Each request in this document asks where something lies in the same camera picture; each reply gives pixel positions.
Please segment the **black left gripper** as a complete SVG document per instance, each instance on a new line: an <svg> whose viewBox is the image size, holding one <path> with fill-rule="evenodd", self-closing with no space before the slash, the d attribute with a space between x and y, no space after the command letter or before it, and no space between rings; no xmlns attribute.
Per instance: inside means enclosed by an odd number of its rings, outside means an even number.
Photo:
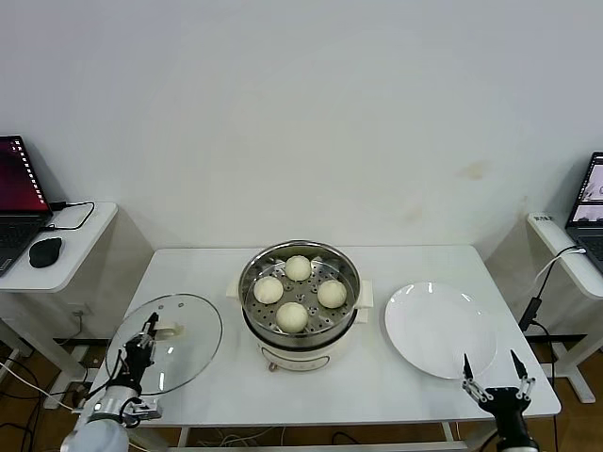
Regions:
<svg viewBox="0 0 603 452"><path fill-rule="evenodd" d="M157 312L153 312L144 323L143 331L134 338L133 343L125 345L126 357L124 364L115 377L117 386L124 386L136 392L141 392L141 380L146 369L154 364L151 343L156 336Z"/></svg>

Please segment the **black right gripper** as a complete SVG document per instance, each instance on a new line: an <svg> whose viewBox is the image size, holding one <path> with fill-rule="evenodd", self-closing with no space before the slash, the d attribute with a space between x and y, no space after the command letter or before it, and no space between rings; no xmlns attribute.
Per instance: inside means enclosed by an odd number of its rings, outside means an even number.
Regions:
<svg viewBox="0 0 603 452"><path fill-rule="evenodd" d="M497 432L500 437L527 436L528 431L523 418L523 412L531 401L531 392L536 378L528 374L524 363L511 349L513 366L518 376L516 387L481 387L472 372L467 355L464 355L462 387L476 402L481 402L481 408L495 417Z"/></svg>

